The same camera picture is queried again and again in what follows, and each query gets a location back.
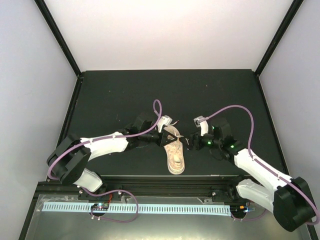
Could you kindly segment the beige worn sneaker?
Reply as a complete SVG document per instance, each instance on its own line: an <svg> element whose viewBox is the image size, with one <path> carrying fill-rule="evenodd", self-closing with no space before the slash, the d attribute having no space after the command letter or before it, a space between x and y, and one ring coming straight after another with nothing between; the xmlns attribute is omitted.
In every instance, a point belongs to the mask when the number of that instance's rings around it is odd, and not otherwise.
<svg viewBox="0 0 320 240"><path fill-rule="evenodd" d="M181 134L174 126L167 126L164 129L174 137L177 137L175 141L164 146L168 170L173 175L180 175L185 170L183 144L180 141Z"/></svg>

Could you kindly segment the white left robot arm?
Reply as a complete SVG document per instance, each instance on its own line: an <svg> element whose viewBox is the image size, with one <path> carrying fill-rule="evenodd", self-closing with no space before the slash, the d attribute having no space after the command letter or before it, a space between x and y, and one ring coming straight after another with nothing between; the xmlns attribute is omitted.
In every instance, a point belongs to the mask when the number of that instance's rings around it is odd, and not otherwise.
<svg viewBox="0 0 320 240"><path fill-rule="evenodd" d="M157 121L153 121L144 113L134 123L109 135L79 138L71 134L47 159L48 177L66 186L85 188L95 199L101 200L107 195L108 188L97 173L86 168L89 161L132 150L141 142L155 143L166 152L169 172L179 175L185 169L180 136L169 116L159 116Z"/></svg>

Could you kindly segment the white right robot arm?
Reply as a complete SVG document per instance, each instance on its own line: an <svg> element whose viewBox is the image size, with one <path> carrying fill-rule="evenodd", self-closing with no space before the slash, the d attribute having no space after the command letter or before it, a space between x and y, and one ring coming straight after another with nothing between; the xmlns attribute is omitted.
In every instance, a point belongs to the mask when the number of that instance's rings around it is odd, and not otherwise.
<svg viewBox="0 0 320 240"><path fill-rule="evenodd" d="M193 121L199 130L186 139L188 149L209 148L215 158L226 160L251 176L247 179L239 176L238 182L228 187L230 200L247 199L260 205L289 232L313 224L312 218L319 217L309 185L303 178L292 178L276 170L246 148L233 137L224 118L209 121L198 116Z"/></svg>

